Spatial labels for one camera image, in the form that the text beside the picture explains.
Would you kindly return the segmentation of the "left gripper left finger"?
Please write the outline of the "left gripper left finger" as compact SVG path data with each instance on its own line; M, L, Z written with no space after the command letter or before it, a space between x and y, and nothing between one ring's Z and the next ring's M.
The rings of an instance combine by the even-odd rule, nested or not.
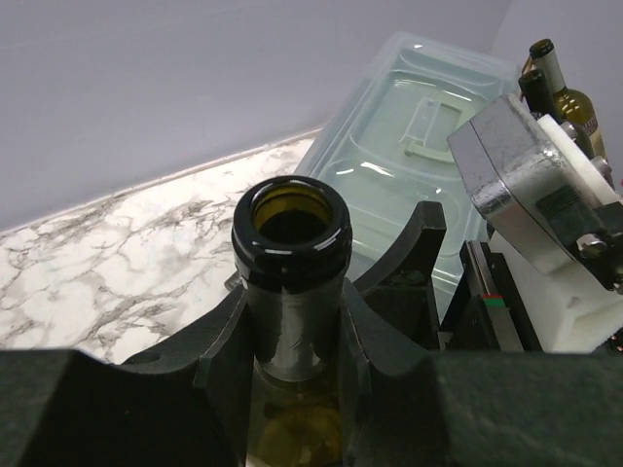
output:
M77 350L1 354L4 466L241 466L252 357L164 373Z

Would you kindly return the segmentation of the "green wine bottle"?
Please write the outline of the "green wine bottle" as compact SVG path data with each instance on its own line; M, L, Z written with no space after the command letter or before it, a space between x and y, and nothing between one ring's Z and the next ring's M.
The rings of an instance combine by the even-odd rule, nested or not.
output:
M563 122L549 88L547 77L541 70L534 69L522 75L518 79L518 84L531 114L536 119L549 115L557 124Z
M567 86L554 43L541 39L529 49L533 66L547 77L559 112L567 120L579 124L590 137L594 153L606 158L605 144L592 100L582 91Z
M239 200L232 243L254 350L247 462L340 466L337 348L352 252L348 207L319 180L277 176Z

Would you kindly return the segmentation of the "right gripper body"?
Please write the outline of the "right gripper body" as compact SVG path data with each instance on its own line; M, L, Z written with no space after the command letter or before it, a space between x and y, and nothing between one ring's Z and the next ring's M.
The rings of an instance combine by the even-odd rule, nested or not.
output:
M466 241L463 275L438 332L443 350L540 351L542 346L505 258Z

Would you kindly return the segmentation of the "clear plastic storage box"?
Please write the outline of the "clear plastic storage box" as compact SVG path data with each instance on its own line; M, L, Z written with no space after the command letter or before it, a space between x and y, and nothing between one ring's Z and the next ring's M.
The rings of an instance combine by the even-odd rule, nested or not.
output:
M296 169L332 186L348 205L350 280L381 258L418 202L436 201L447 231L432 283L437 310L446 312L462 275L462 244L487 237L447 139L515 91L519 74L507 60L414 34L388 40Z

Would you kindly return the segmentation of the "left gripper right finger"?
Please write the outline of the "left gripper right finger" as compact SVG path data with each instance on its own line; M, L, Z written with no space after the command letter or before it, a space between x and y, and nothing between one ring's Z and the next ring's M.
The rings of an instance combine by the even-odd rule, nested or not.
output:
M345 417L348 466L618 466L622 362L433 352L372 368Z

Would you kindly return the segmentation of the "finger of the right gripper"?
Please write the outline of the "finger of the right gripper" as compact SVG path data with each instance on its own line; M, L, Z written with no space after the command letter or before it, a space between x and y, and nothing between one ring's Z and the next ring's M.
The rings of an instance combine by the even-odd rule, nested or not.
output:
M158 344L130 357L121 375L133 384L249 384L251 326L243 289Z
M432 272L446 230L442 204L419 202L381 258L354 281L368 306L351 314L357 337L372 367L385 375L409 373L439 348Z

